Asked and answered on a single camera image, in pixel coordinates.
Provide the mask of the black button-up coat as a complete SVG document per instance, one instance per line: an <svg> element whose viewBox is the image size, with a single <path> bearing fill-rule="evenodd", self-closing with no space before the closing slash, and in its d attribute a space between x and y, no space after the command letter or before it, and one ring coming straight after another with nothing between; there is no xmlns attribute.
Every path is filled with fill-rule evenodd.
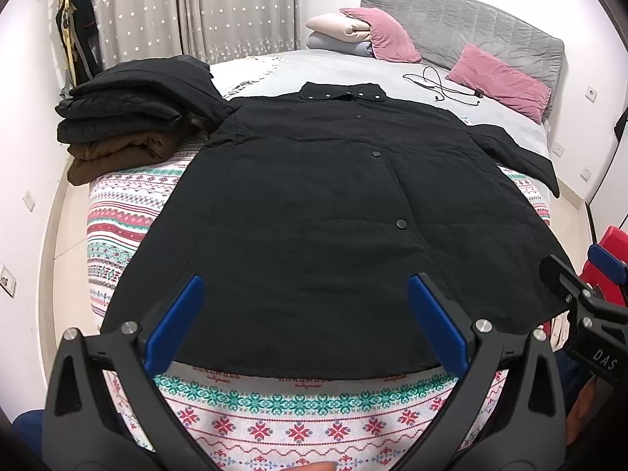
<svg viewBox="0 0 628 471"><path fill-rule="evenodd" d="M204 302L177 358L266 378L365 380L436 360L407 300L426 273L471 317L525 334L564 312L541 261L563 248L514 170L546 157L378 85L308 83L233 101L124 269L103 330L196 273Z"/></svg>

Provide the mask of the hanging dark clothes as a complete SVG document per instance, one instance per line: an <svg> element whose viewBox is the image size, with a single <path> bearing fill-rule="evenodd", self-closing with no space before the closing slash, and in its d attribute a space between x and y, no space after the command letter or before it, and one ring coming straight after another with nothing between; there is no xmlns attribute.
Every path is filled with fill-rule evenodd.
<svg viewBox="0 0 628 471"><path fill-rule="evenodd" d="M55 23L67 65L68 84L77 87L102 72L96 13L91 0L57 0Z"/></svg>

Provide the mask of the patterned red green blanket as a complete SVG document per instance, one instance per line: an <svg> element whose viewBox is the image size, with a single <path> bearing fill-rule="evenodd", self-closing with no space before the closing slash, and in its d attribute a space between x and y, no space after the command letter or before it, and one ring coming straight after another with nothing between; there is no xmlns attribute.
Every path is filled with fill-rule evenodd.
<svg viewBox="0 0 628 471"><path fill-rule="evenodd" d="M98 323L199 148L187 141L164 163L105 174L89 185L87 279ZM175 363L155 383L221 469L334 462L340 470L388 470L425 432L456 380L441 369L361 382L275 380Z"/></svg>

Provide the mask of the folded brown jacket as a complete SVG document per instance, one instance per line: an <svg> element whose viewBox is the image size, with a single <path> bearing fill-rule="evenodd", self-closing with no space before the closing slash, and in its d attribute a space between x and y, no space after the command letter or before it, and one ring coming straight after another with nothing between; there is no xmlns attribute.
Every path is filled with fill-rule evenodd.
<svg viewBox="0 0 628 471"><path fill-rule="evenodd" d="M178 132L146 131L70 145L72 163L67 181L80 186L108 173L163 163L183 141L194 135L192 128Z"/></svg>

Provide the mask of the pink pillow near headboard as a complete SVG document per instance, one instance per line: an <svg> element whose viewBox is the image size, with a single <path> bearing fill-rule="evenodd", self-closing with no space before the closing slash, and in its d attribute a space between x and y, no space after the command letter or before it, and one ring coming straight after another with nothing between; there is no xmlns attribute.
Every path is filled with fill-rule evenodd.
<svg viewBox="0 0 628 471"><path fill-rule="evenodd" d="M511 108L541 124L551 89L481 48L466 44L447 79Z"/></svg>

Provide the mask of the folded black puffer jacket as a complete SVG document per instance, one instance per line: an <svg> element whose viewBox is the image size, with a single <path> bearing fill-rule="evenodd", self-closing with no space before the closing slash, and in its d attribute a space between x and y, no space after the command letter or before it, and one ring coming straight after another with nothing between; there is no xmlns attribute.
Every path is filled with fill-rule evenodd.
<svg viewBox="0 0 628 471"><path fill-rule="evenodd" d="M57 140L78 145L145 131L181 132L190 117L211 130L233 113L209 64L189 55L144 58L106 69L72 90L55 112Z"/></svg>

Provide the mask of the grey quilted headboard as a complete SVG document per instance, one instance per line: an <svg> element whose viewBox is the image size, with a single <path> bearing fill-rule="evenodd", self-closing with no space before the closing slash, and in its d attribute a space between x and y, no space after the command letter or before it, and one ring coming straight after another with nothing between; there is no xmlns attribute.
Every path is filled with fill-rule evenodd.
<svg viewBox="0 0 628 471"><path fill-rule="evenodd" d="M565 57L561 39L477 0L361 0L361 6L395 18L430 65L451 70L464 47L474 45L543 83L550 94L541 120L549 118Z"/></svg>

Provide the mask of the pink pillow on bedding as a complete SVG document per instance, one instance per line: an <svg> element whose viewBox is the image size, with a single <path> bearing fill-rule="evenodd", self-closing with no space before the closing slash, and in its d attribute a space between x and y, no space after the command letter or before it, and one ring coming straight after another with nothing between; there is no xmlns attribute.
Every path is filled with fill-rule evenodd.
<svg viewBox="0 0 628 471"><path fill-rule="evenodd" d="M422 60L407 30L389 13L376 7L346 7L340 12L369 24L371 48L377 60L409 64Z"/></svg>

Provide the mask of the folded grey-blue blanket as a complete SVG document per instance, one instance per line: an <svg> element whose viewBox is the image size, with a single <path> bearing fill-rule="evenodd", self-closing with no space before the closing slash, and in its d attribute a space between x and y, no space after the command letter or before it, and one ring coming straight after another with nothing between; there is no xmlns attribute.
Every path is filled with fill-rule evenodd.
<svg viewBox="0 0 628 471"><path fill-rule="evenodd" d="M369 42L347 43L320 32L312 32L308 36L305 44L309 49L327 50L356 55L357 57L374 56L374 52L372 52L371 49L371 43Z"/></svg>

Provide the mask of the grey dotted curtain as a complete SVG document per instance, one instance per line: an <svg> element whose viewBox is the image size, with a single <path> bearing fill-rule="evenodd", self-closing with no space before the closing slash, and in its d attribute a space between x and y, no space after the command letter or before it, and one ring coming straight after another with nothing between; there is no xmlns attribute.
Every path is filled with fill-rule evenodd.
<svg viewBox="0 0 628 471"><path fill-rule="evenodd" d="M298 0L91 0L102 63L187 54L210 65L295 50Z"/></svg>

